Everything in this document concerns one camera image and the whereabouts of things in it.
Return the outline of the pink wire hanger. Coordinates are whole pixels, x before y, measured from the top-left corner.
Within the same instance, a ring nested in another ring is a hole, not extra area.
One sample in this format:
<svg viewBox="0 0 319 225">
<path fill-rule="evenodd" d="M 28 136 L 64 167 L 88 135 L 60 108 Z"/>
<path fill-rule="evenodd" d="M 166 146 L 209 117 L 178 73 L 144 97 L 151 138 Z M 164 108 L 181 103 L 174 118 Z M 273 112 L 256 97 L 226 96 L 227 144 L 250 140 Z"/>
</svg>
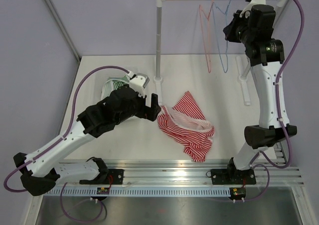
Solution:
<svg viewBox="0 0 319 225">
<path fill-rule="evenodd" d="M 204 48 L 204 56 L 206 60 L 206 66 L 208 73 L 211 73 L 212 63 L 211 63 L 211 36 L 210 36 L 210 16 L 212 13 L 214 0 L 211 0 L 211 5 L 208 12 L 205 12 L 203 6 L 200 4 L 199 11 L 199 19 L 200 19 L 200 28 L 202 35 L 202 42 Z"/>
</svg>

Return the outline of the red striped tank top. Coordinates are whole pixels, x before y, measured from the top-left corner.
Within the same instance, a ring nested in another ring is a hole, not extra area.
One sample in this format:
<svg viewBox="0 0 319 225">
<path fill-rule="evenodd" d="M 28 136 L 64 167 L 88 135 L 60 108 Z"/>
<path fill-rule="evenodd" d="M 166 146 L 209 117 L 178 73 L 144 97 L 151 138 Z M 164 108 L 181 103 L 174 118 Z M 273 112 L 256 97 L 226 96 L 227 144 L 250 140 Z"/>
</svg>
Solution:
<svg viewBox="0 0 319 225">
<path fill-rule="evenodd" d="M 213 145 L 215 127 L 205 118 L 189 91 L 173 107 L 161 107 L 158 126 L 162 132 L 183 145 L 183 152 L 194 162 L 205 162 Z"/>
</svg>

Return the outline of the green striped tank top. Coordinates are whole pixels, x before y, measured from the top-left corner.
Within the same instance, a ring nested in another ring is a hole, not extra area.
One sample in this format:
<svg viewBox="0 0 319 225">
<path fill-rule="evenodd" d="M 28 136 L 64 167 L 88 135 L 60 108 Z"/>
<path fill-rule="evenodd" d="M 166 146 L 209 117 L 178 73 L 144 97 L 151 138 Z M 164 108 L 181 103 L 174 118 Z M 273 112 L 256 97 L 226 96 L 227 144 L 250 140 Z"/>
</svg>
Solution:
<svg viewBox="0 0 319 225">
<path fill-rule="evenodd" d="M 126 76 L 124 77 L 109 77 L 102 86 L 101 100 L 108 97 L 112 91 L 129 83 Z"/>
</svg>

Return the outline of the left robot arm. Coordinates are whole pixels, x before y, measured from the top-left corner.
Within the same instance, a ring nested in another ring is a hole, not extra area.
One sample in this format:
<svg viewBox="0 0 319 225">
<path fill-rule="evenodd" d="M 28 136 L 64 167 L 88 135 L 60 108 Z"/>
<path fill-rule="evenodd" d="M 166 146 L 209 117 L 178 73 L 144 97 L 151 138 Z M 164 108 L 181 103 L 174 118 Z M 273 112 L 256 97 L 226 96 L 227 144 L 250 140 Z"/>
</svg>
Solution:
<svg viewBox="0 0 319 225">
<path fill-rule="evenodd" d="M 155 121 L 161 108 L 157 94 L 152 94 L 151 105 L 146 98 L 129 87 L 120 87 L 95 105 L 80 113 L 70 129 L 34 153 L 18 153 L 13 160 L 21 172 L 24 190 L 33 196 L 47 193 L 58 184 L 76 182 L 81 185 L 109 183 L 109 168 L 101 158 L 83 163 L 65 164 L 61 161 L 70 153 L 115 126 L 136 116 Z"/>
</svg>

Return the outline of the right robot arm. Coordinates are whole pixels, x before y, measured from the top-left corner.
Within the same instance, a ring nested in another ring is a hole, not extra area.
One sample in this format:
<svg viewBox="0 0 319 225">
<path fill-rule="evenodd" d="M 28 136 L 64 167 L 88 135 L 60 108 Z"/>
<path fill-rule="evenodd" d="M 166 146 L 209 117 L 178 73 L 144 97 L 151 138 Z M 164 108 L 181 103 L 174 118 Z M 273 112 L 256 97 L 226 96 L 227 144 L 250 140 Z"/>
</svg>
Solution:
<svg viewBox="0 0 319 225">
<path fill-rule="evenodd" d="M 272 6 L 258 3 L 248 10 L 236 11 L 231 23 L 223 29 L 226 41 L 245 46 L 260 117 L 258 125 L 245 127 L 245 143 L 227 167 L 211 170 L 214 185 L 255 185 L 251 164 L 269 147 L 297 134 L 297 127 L 290 124 L 285 112 L 280 72 L 285 56 L 282 42 L 272 38 L 275 16 Z"/>
</svg>

